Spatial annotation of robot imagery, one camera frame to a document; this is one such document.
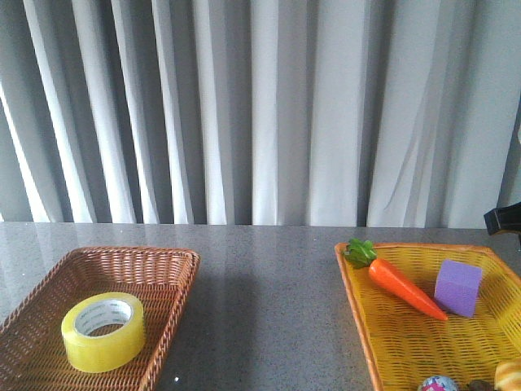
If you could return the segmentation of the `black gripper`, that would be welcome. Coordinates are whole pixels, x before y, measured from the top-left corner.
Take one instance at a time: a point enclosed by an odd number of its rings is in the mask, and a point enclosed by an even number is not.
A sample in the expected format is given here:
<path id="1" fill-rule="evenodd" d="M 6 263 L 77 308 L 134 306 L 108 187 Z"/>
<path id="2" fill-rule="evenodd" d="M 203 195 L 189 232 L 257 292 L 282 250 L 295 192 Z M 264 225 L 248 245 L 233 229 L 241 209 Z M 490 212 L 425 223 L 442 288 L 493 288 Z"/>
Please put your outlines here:
<path id="1" fill-rule="evenodd" d="M 484 215 L 489 235 L 513 233 L 520 235 L 521 203 L 492 209 Z"/>

